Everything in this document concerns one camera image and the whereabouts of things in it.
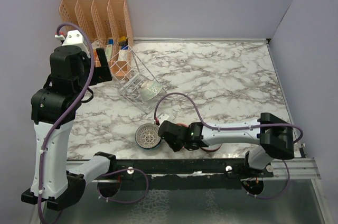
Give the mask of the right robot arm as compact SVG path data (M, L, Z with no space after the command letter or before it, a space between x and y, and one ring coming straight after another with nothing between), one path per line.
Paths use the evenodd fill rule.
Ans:
M191 123L187 127L163 121L158 135L178 152L221 144L245 143L256 145L246 154L242 170L254 177L272 160L292 160L294 140L292 125L271 113L262 113L258 119L244 123Z

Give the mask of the grey dotted red-rim bowl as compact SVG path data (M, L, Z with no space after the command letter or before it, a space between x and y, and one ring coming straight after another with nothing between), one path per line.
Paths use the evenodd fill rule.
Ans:
M207 152L207 153L213 153L218 151L221 148L222 144L212 145L208 147L201 147L200 149Z

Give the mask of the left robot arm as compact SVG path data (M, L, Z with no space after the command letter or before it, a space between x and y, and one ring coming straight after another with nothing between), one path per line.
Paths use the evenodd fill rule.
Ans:
M79 202L90 182L101 175L111 179L116 174L115 156L103 152L77 168L67 169L68 140L76 111L89 89L86 82L90 70L92 86L112 80L104 50L96 51L99 67L75 45L59 46L50 55L51 73L31 98L36 164L33 183L22 193L23 202L46 202L48 209L61 211Z

